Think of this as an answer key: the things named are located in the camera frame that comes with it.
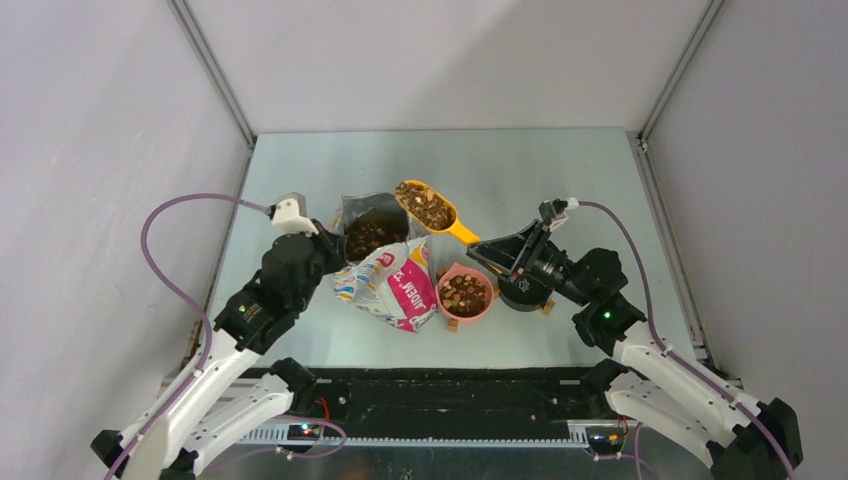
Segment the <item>yellow plastic scoop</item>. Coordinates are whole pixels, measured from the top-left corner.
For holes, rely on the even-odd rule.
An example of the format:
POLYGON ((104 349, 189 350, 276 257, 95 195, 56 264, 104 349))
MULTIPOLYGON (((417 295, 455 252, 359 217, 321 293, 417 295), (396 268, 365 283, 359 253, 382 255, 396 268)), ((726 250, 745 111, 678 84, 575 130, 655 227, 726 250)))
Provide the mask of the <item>yellow plastic scoop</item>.
POLYGON ((433 187, 418 180, 405 180, 395 188, 399 205, 426 230, 451 235, 470 246, 482 239, 459 219, 456 207, 433 187))

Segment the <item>printed cat food bag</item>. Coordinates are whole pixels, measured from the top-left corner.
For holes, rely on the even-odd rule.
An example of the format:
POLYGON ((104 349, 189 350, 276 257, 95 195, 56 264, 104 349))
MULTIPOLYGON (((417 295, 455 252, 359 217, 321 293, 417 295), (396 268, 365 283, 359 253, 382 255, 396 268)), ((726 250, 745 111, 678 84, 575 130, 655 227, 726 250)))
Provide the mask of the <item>printed cat food bag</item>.
POLYGON ((391 193, 344 196, 332 231, 345 237, 344 230, 370 210, 405 214, 408 237, 377 249, 357 263, 345 257, 345 265, 332 277, 332 290, 339 300, 356 309, 396 329, 416 333, 437 311, 429 265, 430 234, 391 193))

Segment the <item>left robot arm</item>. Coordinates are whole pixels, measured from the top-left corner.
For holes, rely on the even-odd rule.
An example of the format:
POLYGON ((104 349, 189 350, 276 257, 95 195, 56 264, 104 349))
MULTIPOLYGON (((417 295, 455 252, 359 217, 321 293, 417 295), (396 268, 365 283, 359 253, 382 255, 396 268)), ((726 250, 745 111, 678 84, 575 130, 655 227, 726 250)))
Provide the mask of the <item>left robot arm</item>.
POLYGON ((218 398, 294 327, 324 276, 345 264, 344 239, 315 221, 278 237, 260 269, 230 297, 213 321, 205 321, 203 345, 174 382, 137 422, 122 431, 104 430, 91 448, 108 466, 108 478, 126 478, 153 427, 165 430, 163 458, 154 464, 161 479, 193 479, 212 460, 213 446, 227 447, 252 427, 285 410, 304 416, 316 403, 307 370, 286 359, 281 373, 262 380, 260 393, 228 404, 204 419, 218 398))

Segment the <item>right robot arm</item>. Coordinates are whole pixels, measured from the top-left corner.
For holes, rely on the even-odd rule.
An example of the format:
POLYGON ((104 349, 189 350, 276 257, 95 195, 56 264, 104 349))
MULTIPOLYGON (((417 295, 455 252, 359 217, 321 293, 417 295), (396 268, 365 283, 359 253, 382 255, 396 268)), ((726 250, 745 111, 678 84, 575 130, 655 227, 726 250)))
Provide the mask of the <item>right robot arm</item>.
POLYGON ((470 258, 494 273, 511 299, 539 290, 580 306, 581 341, 606 355, 581 392, 585 411, 614 411, 687 449, 715 479, 794 479, 803 460, 797 414, 764 403, 677 353, 651 316, 622 293, 628 279, 617 252, 594 248, 578 261, 550 239, 542 221, 494 240, 473 241, 470 258))

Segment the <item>black pet bowl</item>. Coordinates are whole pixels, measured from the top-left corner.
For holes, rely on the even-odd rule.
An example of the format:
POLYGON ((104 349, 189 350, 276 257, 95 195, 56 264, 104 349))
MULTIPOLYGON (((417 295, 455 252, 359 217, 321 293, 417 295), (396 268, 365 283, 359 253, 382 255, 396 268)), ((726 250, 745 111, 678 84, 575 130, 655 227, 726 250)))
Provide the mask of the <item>black pet bowl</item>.
POLYGON ((527 274, 498 278, 497 287, 503 302, 519 312, 539 311, 549 315, 556 306, 552 299, 553 289, 527 274))

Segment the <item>pink pet bowl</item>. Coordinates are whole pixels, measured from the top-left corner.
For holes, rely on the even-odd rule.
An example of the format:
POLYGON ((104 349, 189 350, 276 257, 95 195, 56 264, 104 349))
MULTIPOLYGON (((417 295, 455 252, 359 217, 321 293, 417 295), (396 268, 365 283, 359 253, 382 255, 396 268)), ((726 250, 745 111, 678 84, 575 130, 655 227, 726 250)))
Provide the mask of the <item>pink pet bowl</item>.
POLYGON ((498 296, 496 287, 485 274, 459 263, 440 274, 435 293, 438 306, 453 330, 460 324, 482 319, 498 296))

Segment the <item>kibble in pink bowl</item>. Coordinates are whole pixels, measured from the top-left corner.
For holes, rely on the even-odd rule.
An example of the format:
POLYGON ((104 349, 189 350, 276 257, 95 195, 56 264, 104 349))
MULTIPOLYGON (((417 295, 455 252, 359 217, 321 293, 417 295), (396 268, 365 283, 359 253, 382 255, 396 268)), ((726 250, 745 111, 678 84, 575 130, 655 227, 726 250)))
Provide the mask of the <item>kibble in pink bowl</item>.
POLYGON ((442 307, 463 318, 480 315, 487 306, 486 295, 485 286, 469 274, 447 276, 438 289, 442 307))

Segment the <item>wooden bowl stand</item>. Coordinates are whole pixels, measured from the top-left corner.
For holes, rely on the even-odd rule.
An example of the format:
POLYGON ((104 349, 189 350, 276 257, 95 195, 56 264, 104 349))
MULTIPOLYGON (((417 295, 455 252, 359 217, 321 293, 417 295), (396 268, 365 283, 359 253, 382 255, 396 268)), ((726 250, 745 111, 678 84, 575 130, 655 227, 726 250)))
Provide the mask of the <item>wooden bowl stand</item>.
POLYGON ((478 269, 454 263, 449 268, 439 267, 437 269, 436 278, 437 280, 434 285, 434 291, 437 295, 439 311, 445 319, 447 329, 450 332, 457 333, 460 327, 479 323, 481 321, 496 323, 496 318, 501 317, 515 320, 520 316, 529 315, 531 313, 531 310, 518 311, 508 306, 504 302, 505 297, 502 295, 497 284, 478 269), (447 285, 449 280, 452 280, 454 277, 465 278, 466 276, 473 278, 474 282, 478 284, 482 290, 480 297, 484 300, 484 305, 480 308, 478 314, 474 316, 462 316, 451 311, 448 307, 446 307, 446 304, 451 304, 452 299, 444 298, 442 296, 443 286, 447 285))

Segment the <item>brown kibble in bag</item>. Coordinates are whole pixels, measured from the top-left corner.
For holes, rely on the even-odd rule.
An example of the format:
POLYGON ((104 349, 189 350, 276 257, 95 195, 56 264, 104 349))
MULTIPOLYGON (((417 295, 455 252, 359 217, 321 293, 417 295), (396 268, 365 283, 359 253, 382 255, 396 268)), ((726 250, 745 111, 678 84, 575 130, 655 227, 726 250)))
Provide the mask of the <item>brown kibble in bag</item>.
POLYGON ((381 247, 405 241, 408 234, 405 214, 370 210, 344 230, 345 257, 360 262, 381 247))

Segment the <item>kibble in scoop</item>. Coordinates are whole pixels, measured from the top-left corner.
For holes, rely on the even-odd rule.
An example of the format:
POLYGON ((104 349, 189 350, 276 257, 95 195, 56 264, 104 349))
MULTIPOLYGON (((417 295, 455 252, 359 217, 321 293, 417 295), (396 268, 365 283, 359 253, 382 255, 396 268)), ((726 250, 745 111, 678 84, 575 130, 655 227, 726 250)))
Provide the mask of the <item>kibble in scoop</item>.
POLYGON ((429 186, 401 182, 395 196, 398 203, 428 230, 447 230, 457 220, 455 208, 429 186))

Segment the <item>aluminium corner frame post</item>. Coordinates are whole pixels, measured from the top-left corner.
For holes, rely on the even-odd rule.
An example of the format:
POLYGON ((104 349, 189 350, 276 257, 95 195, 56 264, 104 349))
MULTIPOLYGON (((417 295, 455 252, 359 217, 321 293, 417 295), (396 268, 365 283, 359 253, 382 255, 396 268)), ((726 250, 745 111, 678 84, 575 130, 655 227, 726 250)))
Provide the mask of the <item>aluminium corner frame post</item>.
POLYGON ((664 112, 670 105, 726 4, 726 0, 709 0, 699 15, 693 30, 687 37, 680 54, 673 64, 671 72, 663 83, 638 132, 637 138, 639 139, 640 148, 644 153, 648 152, 651 136, 659 125, 664 112))

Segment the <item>left aluminium frame post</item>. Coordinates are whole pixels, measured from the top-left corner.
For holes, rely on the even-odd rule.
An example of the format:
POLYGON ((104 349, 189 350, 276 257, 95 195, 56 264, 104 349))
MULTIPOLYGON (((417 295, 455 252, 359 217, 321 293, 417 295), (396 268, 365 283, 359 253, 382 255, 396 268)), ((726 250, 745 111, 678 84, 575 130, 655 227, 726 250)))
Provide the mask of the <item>left aluminium frame post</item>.
POLYGON ((249 149, 254 149, 257 134, 250 125, 236 92, 218 61, 190 2, 185 0, 168 0, 167 4, 240 137, 249 149))

